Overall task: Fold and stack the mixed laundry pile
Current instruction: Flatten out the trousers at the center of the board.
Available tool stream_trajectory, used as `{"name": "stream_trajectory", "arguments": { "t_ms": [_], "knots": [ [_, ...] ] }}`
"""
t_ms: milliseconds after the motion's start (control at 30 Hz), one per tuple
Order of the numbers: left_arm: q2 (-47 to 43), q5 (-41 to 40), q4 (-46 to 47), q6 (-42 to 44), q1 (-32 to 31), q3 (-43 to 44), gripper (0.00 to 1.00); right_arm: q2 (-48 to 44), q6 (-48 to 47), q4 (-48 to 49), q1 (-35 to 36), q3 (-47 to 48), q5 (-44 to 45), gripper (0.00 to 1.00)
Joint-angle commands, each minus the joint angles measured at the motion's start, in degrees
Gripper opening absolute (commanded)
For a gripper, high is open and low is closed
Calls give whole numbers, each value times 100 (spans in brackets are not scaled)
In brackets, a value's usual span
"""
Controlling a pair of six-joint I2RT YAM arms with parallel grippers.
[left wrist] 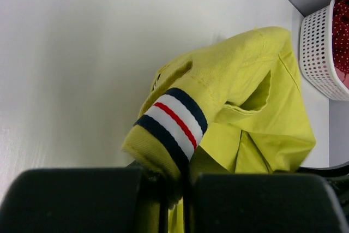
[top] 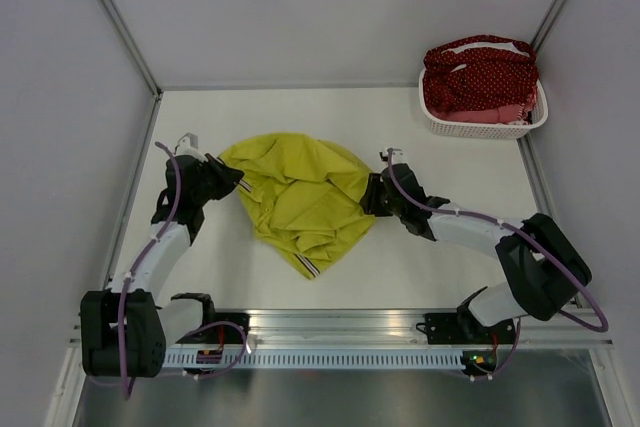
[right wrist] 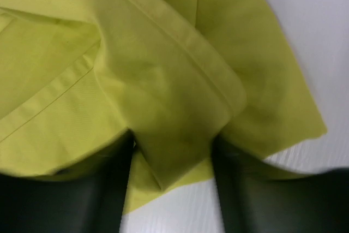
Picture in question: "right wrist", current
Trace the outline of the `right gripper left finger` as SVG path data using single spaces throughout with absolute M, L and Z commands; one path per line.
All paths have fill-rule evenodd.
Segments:
M 134 136 L 52 177 L 1 174 L 1 232 L 120 232 Z

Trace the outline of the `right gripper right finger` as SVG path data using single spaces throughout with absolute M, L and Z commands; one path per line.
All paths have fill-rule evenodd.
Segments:
M 299 174 L 212 142 L 225 232 L 348 232 L 348 168 Z

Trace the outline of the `yellow-green trousers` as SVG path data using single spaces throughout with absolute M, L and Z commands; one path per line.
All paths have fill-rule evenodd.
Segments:
M 266 0 L 1 0 L 1 172 L 77 176 L 127 131 L 126 211 L 327 128 Z

